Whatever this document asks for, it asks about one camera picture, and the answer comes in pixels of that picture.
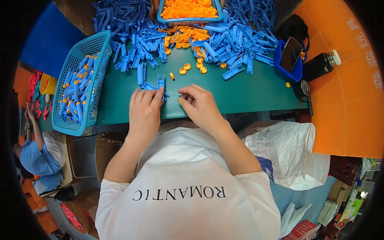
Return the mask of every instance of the orange ring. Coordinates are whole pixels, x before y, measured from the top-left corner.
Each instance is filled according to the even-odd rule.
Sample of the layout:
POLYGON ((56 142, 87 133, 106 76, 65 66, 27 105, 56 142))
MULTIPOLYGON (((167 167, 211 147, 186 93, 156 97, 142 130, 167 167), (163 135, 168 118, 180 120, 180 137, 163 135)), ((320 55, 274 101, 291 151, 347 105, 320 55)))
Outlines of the orange ring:
POLYGON ((181 75, 185 75, 187 73, 187 70, 185 68, 180 68, 179 73, 181 75))
POLYGON ((196 63, 196 67, 197 67, 198 69, 200 69, 200 68, 203 67, 203 64, 202 64, 202 63, 196 63))
POLYGON ((200 72, 201 72, 202 74, 207 73, 207 68, 206 68, 206 67, 202 67, 202 68, 200 68, 200 72))
POLYGON ((190 70, 190 69, 191 69, 191 64, 189 64, 189 63, 184 64, 184 68, 185 68, 187 71, 190 70))

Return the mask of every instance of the workbench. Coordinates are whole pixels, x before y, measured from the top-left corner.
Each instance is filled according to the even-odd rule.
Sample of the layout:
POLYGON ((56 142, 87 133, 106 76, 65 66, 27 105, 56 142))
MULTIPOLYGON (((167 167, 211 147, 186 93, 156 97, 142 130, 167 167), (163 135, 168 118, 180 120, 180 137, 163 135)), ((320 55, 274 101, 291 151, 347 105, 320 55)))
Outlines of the workbench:
MULTIPOLYGON (((228 69, 222 69, 216 64, 206 64, 207 73, 202 74, 196 67, 196 58, 191 48, 172 48, 167 55, 166 63, 162 63, 158 54, 153 55, 159 66, 153 69, 144 60, 146 66, 146 81, 157 87, 157 75, 164 74, 165 91, 169 94, 167 101, 161 108, 161 119, 187 117, 177 99, 180 94, 178 89, 195 83, 212 92, 217 106, 222 114, 247 113, 257 111, 272 111, 284 109, 307 108, 306 103, 300 102, 293 94, 292 87, 287 88, 285 83, 289 81, 283 74, 267 64, 257 60, 253 61, 253 74, 245 69, 224 81, 222 74, 228 69), (185 75, 179 73, 184 64, 189 63, 191 69, 185 75)), ((137 88, 137 71, 130 69, 120 72, 114 68, 114 54, 112 54, 105 75, 103 89, 101 91, 97 122, 95 126, 129 122, 129 101, 131 94, 137 88)), ((47 121, 39 121, 41 131, 53 130, 50 114, 47 121)))

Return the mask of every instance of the orange wall panel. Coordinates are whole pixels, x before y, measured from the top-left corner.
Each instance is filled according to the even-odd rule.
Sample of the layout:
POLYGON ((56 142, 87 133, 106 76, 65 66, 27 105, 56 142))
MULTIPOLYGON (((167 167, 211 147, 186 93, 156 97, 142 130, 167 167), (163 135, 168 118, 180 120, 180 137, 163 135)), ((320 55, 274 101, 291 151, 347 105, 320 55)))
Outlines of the orange wall panel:
POLYGON ((312 82, 314 152, 384 156, 384 90, 371 44, 343 0, 308 0, 296 12, 308 25, 308 59, 335 49, 342 64, 312 82))

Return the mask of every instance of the blue plastic bin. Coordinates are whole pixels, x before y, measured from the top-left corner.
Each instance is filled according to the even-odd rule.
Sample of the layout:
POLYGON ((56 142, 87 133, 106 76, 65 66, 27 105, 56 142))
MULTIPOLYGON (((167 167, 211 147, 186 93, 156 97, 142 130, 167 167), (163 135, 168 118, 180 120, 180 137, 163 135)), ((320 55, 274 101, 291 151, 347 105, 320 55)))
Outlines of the blue plastic bin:
POLYGON ((281 53, 283 52, 284 47, 285 42, 280 39, 275 54, 273 55, 273 63, 275 65, 275 68, 279 69, 285 76, 289 77, 290 79, 293 79, 295 82, 298 82, 303 77, 303 62, 301 61, 301 58, 299 58, 299 60, 297 60, 296 64, 294 65, 291 73, 287 72, 284 68, 280 67, 279 64, 281 61, 281 53))
POLYGON ((68 135, 81 136, 86 127, 96 123, 101 88, 103 86, 108 61, 112 54, 112 48, 109 43, 110 39, 111 31, 106 30, 81 40, 71 48, 63 68, 61 69, 56 85, 55 96, 53 98, 52 126, 54 130, 68 135), (83 110, 83 123, 81 125, 74 122, 67 123, 58 115, 60 110, 59 101, 63 98, 63 84, 65 77, 70 69, 77 70, 79 62, 83 60, 86 55, 96 56, 98 52, 100 52, 100 54, 98 56, 97 65, 93 69, 93 75, 90 82, 93 88, 89 88, 88 90, 86 105, 83 110))
POLYGON ((193 24, 207 24, 220 22, 223 19, 223 12, 218 0, 211 0, 212 7, 217 10, 217 18, 173 18, 173 19, 163 19, 160 15, 163 13, 164 5, 166 0, 160 0, 159 10, 157 11, 157 20, 161 23, 167 24, 168 27, 173 26, 192 26, 193 24))

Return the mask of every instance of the white plastic bag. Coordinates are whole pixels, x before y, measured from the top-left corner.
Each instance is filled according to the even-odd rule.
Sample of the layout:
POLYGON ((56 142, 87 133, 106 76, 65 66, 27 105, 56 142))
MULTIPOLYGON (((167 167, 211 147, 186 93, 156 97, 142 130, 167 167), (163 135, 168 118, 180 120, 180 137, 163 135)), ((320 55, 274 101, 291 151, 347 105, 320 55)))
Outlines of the white plastic bag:
POLYGON ((238 135, 255 156, 271 160, 275 183, 293 190, 325 183, 331 156, 312 153, 312 123, 254 122, 238 135))
POLYGON ((302 206, 298 210, 295 210, 295 205, 293 203, 288 205, 287 210, 285 210, 280 220, 281 227, 279 238, 287 236, 292 231, 292 229, 296 226, 296 224, 299 223, 310 206, 312 206, 312 204, 302 206))

